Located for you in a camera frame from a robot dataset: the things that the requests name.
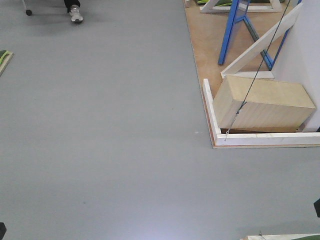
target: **shoe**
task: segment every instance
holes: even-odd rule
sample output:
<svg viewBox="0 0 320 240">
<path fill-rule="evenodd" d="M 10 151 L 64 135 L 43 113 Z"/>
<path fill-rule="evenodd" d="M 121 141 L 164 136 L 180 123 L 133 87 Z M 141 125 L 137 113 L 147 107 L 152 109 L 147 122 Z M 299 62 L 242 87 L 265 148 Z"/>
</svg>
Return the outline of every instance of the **shoe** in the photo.
<svg viewBox="0 0 320 240">
<path fill-rule="evenodd" d="M 77 5 L 72 5 L 70 7 L 70 16 L 71 16 L 71 22 L 75 24 L 80 24 L 84 20 L 84 18 L 81 16 L 79 12 L 79 7 Z"/>
</svg>

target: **black pants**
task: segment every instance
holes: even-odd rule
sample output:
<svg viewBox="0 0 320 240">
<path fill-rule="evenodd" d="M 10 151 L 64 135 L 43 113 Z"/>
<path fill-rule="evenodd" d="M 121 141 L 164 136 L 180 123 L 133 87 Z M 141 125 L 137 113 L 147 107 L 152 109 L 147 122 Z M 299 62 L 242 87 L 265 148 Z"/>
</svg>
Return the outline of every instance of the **black pants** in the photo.
<svg viewBox="0 0 320 240">
<path fill-rule="evenodd" d="M 80 7 L 79 0 L 64 0 L 64 4 L 65 4 L 66 8 L 68 9 L 68 12 L 70 12 L 70 7 L 72 5 L 77 5 L 78 7 Z"/>
</svg>

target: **caster wheel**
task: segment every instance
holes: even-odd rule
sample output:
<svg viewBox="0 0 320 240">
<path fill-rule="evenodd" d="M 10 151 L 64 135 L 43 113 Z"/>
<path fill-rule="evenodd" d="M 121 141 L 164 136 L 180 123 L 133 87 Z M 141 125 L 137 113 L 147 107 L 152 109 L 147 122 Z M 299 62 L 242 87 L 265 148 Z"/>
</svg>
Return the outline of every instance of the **caster wheel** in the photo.
<svg viewBox="0 0 320 240">
<path fill-rule="evenodd" d="M 25 14 L 27 14 L 28 16 L 31 16 L 32 15 L 32 11 L 31 10 L 25 10 Z"/>
</svg>

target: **wooden box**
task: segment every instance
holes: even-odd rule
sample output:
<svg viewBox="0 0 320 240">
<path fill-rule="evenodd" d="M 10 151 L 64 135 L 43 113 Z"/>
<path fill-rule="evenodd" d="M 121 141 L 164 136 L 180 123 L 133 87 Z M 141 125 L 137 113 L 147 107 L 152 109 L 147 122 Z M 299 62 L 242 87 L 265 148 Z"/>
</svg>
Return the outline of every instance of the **wooden box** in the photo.
<svg viewBox="0 0 320 240">
<path fill-rule="evenodd" d="M 230 128 L 252 78 L 228 75 L 213 99 L 218 127 Z M 316 107 L 299 83 L 256 79 L 232 129 L 269 133 L 296 132 Z"/>
</svg>

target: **blue metal frame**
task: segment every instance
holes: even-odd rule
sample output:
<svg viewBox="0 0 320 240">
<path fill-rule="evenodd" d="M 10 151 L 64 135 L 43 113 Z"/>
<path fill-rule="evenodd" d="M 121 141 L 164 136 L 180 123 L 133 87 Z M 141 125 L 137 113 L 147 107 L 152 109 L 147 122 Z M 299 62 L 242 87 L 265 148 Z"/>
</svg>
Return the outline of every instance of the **blue metal frame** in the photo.
<svg viewBox="0 0 320 240">
<path fill-rule="evenodd" d="M 219 60 L 218 60 L 218 64 L 219 65 L 223 65 L 225 63 L 226 57 L 227 57 L 227 53 L 228 53 L 228 49 L 230 47 L 230 42 L 231 42 L 231 37 L 232 37 L 232 33 L 234 30 L 234 27 L 237 23 L 244 21 L 247 29 L 249 30 L 251 37 L 254 41 L 257 41 L 260 37 L 257 33 L 257 31 L 255 30 L 255 27 L 253 26 L 250 18 L 247 16 L 247 12 L 248 12 L 248 7 L 250 4 L 250 0 L 246 0 L 246 10 L 244 11 L 244 14 L 241 16 L 237 16 L 237 14 L 239 13 L 239 4 L 240 1 L 244 2 L 244 0 L 233 0 L 232 4 L 231 4 L 231 8 L 230 8 L 230 13 L 228 16 L 228 21 L 226 24 L 226 28 L 225 28 L 225 32 L 224 32 L 224 37 L 223 37 L 223 42 L 222 42 L 222 46 L 221 46 L 221 51 L 220 51 L 220 56 L 219 56 Z M 266 63 L 269 71 L 272 70 L 273 66 L 275 65 L 275 62 L 279 56 L 279 53 L 281 51 L 281 48 L 284 45 L 284 42 L 287 38 L 287 35 L 289 33 L 290 29 L 288 29 L 282 40 L 280 43 L 280 46 L 276 52 L 276 55 L 274 57 L 274 59 L 267 53 L 266 50 L 263 50 L 261 52 L 261 55 L 263 57 L 264 62 Z"/>
<path fill-rule="evenodd" d="M 226 23 L 226 28 L 224 32 L 223 42 L 222 42 L 219 61 L 218 61 L 218 64 L 220 65 L 223 65 L 225 63 L 227 52 L 231 42 L 232 31 L 235 25 L 241 22 L 244 19 L 244 17 L 247 15 L 250 0 L 247 1 L 247 6 L 244 14 L 241 15 L 240 17 L 237 17 L 237 13 L 239 13 L 240 1 L 241 0 L 233 0 L 231 4 L 230 13 L 229 13 L 228 21 Z"/>
</svg>

